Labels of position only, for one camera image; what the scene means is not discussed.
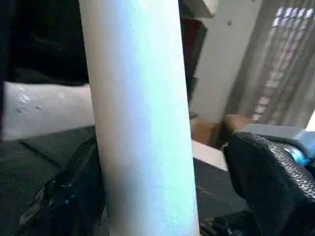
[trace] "black fabric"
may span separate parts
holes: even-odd
[[[13,78],[20,82],[41,83],[64,81],[86,83],[83,33],[78,0],[16,0],[17,7],[12,25],[12,66],[17,70]],[[44,76],[21,81],[19,71],[33,70]]]
[[[91,126],[0,144],[1,235],[15,232],[37,190],[60,170],[48,160],[66,166],[77,148],[94,134]],[[193,163],[200,222],[246,208],[245,201],[234,192],[228,172],[196,159]],[[108,235],[106,218],[95,235]]]
[[[234,191],[229,173],[197,159],[193,160],[199,222],[238,212],[247,207]]]
[[[20,142],[0,143],[0,234],[11,236],[34,194],[58,171]]]
[[[0,0],[0,134],[2,127],[4,81],[9,78],[10,19],[14,0]]]

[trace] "white tube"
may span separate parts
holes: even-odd
[[[80,0],[111,236],[199,235],[177,0]]]

